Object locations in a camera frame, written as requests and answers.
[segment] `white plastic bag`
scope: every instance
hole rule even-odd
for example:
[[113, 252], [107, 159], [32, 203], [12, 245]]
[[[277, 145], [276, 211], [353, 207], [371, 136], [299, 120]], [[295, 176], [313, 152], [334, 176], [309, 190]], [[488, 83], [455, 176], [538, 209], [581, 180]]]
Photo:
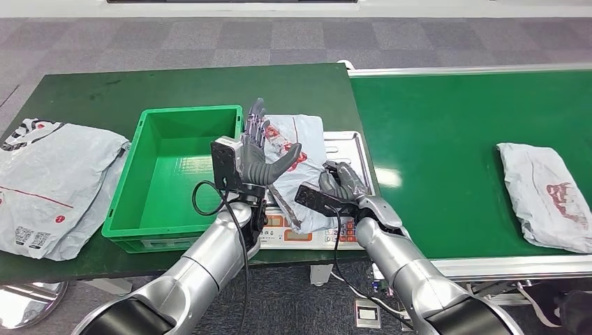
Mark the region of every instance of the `white plastic bag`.
[[592, 214], [561, 157], [526, 144], [497, 147], [524, 238], [536, 246], [592, 253]]
[[298, 187], [307, 181], [318, 186], [323, 163], [327, 160], [323, 139], [323, 120], [307, 115], [267, 115], [265, 158], [273, 163], [294, 143], [302, 144], [300, 157], [269, 187], [291, 228], [300, 234], [331, 227], [331, 221], [294, 201]]
[[0, 149], [0, 250], [67, 260], [101, 226], [129, 141], [25, 119]]

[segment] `scale platform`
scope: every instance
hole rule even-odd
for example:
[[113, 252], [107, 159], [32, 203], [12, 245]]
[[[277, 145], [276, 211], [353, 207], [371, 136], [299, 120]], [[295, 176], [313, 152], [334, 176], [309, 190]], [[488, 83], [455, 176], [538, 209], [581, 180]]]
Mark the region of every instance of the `scale platform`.
[[[345, 162], [351, 165], [362, 181], [374, 194], [370, 177], [370, 167], [364, 152], [362, 136], [357, 131], [325, 131], [327, 160]], [[273, 197], [267, 195], [268, 223], [259, 239], [261, 249], [333, 249], [337, 239], [337, 229], [321, 230], [309, 234], [297, 234], [282, 214]], [[355, 238], [353, 218], [342, 218], [339, 250], [362, 250]]]

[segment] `green table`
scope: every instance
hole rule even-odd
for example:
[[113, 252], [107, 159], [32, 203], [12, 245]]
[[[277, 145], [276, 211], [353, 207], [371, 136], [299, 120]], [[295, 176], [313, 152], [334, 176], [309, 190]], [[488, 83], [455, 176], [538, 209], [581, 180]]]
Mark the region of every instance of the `green table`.
[[[382, 195], [447, 276], [501, 280], [592, 274], [592, 256], [535, 247], [522, 239], [494, 150], [497, 142], [557, 149], [592, 200], [592, 72], [587, 70], [347, 73], [341, 64], [316, 64], [52, 75], [39, 84], [9, 129], [24, 117], [40, 117], [131, 138], [144, 109], [246, 107], [256, 96], [266, 98], [273, 113], [317, 114], [325, 130], [363, 133]], [[68, 262], [0, 253], [0, 283], [157, 274], [179, 255], [128, 255], [98, 233]], [[365, 257], [359, 251], [340, 255], [346, 260]], [[329, 251], [266, 250], [252, 262], [328, 263], [331, 257]]]

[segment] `table leg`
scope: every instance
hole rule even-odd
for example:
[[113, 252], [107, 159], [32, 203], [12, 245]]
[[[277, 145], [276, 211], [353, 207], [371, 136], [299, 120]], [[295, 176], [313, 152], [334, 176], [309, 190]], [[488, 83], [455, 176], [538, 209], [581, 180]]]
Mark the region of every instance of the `table leg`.
[[333, 264], [329, 265], [311, 265], [311, 284], [322, 286], [329, 281], [333, 270]]
[[83, 283], [111, 293], [112, 295], [127, 295], [131, 292], [131, 283], [122, 278], [97, 278], [91, 281], [83, 281]]

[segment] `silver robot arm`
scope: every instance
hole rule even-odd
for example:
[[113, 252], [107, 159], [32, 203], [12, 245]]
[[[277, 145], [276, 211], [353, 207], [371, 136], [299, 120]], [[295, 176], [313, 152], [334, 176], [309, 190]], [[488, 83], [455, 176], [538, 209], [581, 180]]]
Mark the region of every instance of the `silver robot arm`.
[[349, 216], [356, 238], [405, 306], [420, 335], [520, 335], [500, 307], [474, 297], [423, 256], [384, 199], [367, 195], [346, 163], [327, 162], [319, 187], [303, 183], [296, 202], [325, 216]]
[[397, 291], [418, 334], [523, 334], [502, 308], [444, 277], [415, 246], [384, 199], [364, 196], [357, 203], [367, 215], [356, 225], [358, 243]]
[[[242, 228], [251, 207], [230, 204]], [[80, 335], [191, 334], [214, 298], [244, 266], [239, 232], [226, 209], [166, 273], [103, 305], [74, 329]], [[259, 241], [248, 252], [259, 251]]]
[[[225, 192], [220, 193], [224, 199], [212, 225], [166, 273], [91, 312], [73, 335], [185, 335], [193, 331], [214, 298], [245, 266], [244, 250], [248, 259], [259, 251], [259, 234], [267, 222], [266, 187], [300, 155], [302, 146], [295, 143], [276, 162], [265, 162], [264, 134], [269, 122], [262, 119], [264, 115], [259, 98], [244, 118], [240, 141], [220, 137], [211, 143], [214, 183], [196, 185], [193, 205], [200, 212], [195, 196], [201, 184]], [[226, 205], [230, 193], [237, 197]]]

